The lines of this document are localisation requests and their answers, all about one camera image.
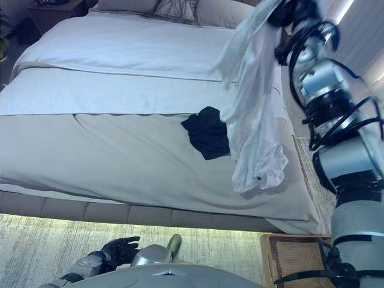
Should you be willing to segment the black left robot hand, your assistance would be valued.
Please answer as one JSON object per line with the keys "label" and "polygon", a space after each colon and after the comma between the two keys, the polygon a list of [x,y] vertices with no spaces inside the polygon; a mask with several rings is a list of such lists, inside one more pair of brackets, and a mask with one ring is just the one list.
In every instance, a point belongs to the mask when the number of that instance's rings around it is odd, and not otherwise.
{"label": "black left robot hand", "polygon": [[131,264],[136,254],[140,251],[139,236],[118,238],[105,244],[101,251],[109,255],[109,260],[116,266]]}

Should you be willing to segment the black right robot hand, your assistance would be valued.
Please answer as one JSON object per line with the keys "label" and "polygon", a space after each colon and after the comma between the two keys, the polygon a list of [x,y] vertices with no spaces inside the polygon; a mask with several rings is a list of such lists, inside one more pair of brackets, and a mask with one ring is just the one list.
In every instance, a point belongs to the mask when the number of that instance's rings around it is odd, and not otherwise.
{"label": "black right robot hand", "polygon": [[293,24],[296,27],[308,19],[320,19],[317,4],[310,0],[283,1],[269,16],[268,23],[274,27]]}

